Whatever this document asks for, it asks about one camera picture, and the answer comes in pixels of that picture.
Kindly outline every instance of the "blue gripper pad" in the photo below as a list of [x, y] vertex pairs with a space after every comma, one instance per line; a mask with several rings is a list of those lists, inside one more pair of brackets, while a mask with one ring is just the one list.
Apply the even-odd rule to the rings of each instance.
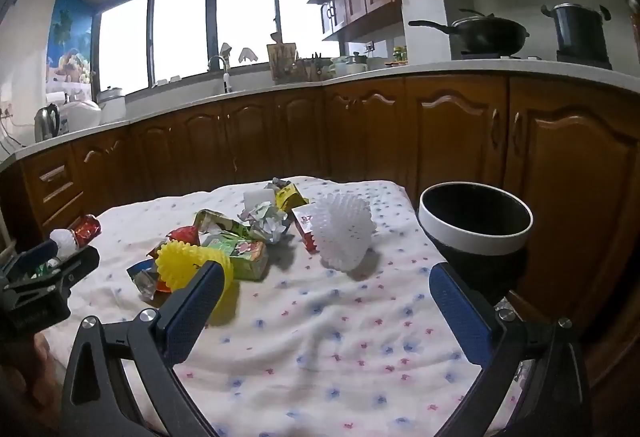
[[156, 329], [164, 340], [164, 360], [173, 367], [182, 363], [200, 336], [202, 328], [222, 296], [225, 272], [208, 261], [184, 289], [178, 289], [160, 308]]
[[466, 359], [484, 369], [493, 353], [491, 328], [442, 265], [433, 266], [429, 288]]

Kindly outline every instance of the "paper towel roll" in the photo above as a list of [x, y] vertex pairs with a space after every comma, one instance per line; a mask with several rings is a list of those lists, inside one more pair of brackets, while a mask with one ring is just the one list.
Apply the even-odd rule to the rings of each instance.
[[66, 101], [66, 94], [63, 91], [50, 92], [46, 94], [47, 105], [55, 103], [56, 105], [62, 105]]

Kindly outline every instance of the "drawer handle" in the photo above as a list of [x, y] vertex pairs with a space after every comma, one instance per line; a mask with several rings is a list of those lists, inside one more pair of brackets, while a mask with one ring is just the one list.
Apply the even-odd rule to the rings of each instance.
[[498, 148], [498, 144], [500, 143], [500, 112], [498, 109], [494, 109], [494, 113], [491, 117], [491, 142], [494, 145], [494, 148]]
[[46, 174], [41, 175], [40, 180], [42, 182], [51, 182], [61, 173], [65, 173], [65, 165], [58, 166], [57, 168], [54, 168], [50, 172], [47, 172]]
[[513, 148], [516, 154], [520, 153], [520, 142], [522, 140], [522, 116], [519, 112], [516, 112], [516, 117], [513, 120]]

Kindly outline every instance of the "black trash can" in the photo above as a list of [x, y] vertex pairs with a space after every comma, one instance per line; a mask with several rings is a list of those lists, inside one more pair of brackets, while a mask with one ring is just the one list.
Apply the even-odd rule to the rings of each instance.
[[491, 305], [526, 270], [533, 215], [509, 192], [473, 182], [436, 184], [420, 195], [418, 220], [440, 254]]

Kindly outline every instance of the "palm tree in mural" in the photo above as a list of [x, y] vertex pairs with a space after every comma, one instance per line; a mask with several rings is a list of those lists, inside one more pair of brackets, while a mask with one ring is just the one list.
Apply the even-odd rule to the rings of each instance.
[[73, 21], [67, 10], [60, 10], [60, 22], [53, 25], [53, 42], [65, 49], [65, 42], [71, 40], [71, 24]]

